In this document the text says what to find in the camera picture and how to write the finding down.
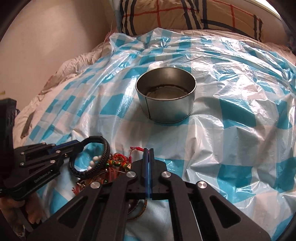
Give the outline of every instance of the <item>human hand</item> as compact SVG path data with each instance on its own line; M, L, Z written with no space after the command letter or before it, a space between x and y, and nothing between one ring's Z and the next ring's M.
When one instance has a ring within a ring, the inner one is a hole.
M20 208L25 205L25 210L28 213L28 221L32 224L39 223L45 217L43 208L39 202L36 193L31 194L26 201L17 202L11 197L0 198L0 209L15 232L23 230L22 222L18 219L15 208Z

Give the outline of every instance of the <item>can rim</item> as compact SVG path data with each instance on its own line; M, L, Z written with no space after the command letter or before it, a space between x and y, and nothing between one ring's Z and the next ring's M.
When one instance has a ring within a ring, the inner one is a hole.
M160 68L155 68L155 69L164 69L164 68L166 68L166 69L167 69L167 68L171 68L171 69L180 69L180 68L175 68L175 67L160 67ZM185 71L185 72L187 72L188 74L190 74L190 75L192 76L192 78L194 79L194 81L195 81L195 86L194 86L193 90L190 91L188 94L186 94L186 95L184 95L184 96L182 96L182 97L174 98L174 99L157 99L157 98L152 98L152 97L149 97L149 96L147 96L147 95L144 95L143 93L141 93L141 91L138 90L138 88L137 88L137 83L138 83L138 81L140 80L140 78L141 78L143 75L145 75L145 74L147 74L147 73L149 73L150 71L153 71L153 70L155 70L155 69L151 69L151 70L149 70L149 71L143 73L143 74L137 79L137 81L136 81L136 90L137 90L137 92L138 92L139 94L141 94L143 97L148 98L148 99L151 99L151 100L158 100L158 101L172 101L172 100L178 100L178 99L185 98L185 97L189 96L191 93L193 93L193 92L196 90L197 82L196 82L196 79L195 79L195 77L193 76L193 74L189 73L189 72L186 71L186 70L180 69L180 70Z

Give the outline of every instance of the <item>bed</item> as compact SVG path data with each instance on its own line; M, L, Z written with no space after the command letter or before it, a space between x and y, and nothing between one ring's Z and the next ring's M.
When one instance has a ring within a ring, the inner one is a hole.
M130 26L123 20L123 30ZM102 135L112 153L154 148L169 171L208 182L277 240L296 212L296 57L250 34L163 28L113 33L66 61L20 112L14 147ZM194 110L175 124L147 119L134 87L141 74L164 66L197 80ZM76 168L85 170L90 159L81 156ZM61 175L37 192L47 217L74 197L75 181L66 160ZM125 240L172 240L169 216L168 202L149 200L144 214L127 224Z

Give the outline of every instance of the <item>pillow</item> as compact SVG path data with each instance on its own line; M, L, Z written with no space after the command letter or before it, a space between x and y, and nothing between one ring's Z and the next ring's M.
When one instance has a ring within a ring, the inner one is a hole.
M164 29L203 29L196 0L121 0L120 31L140 35Z
M197 2L204 29L231 31L263 42L263 22L258 16L219 0Z

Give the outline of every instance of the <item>metal bolt head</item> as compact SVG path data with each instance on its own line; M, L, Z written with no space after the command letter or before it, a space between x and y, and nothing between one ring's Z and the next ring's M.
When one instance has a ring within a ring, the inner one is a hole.
M127 172L126 175L127 175L127 177L132 178L132 177L136 176L136 173L135 172Z
M162 172L161 175L165 178L169 178L172 174L170 172Z
M201 189L205 189L207 187L207 183L204 181L198 182L197 186Z
M97 189L100 186L101 186L101 184L99 182L93 182L93 183L91 183L91 188L93 188L93 189Z

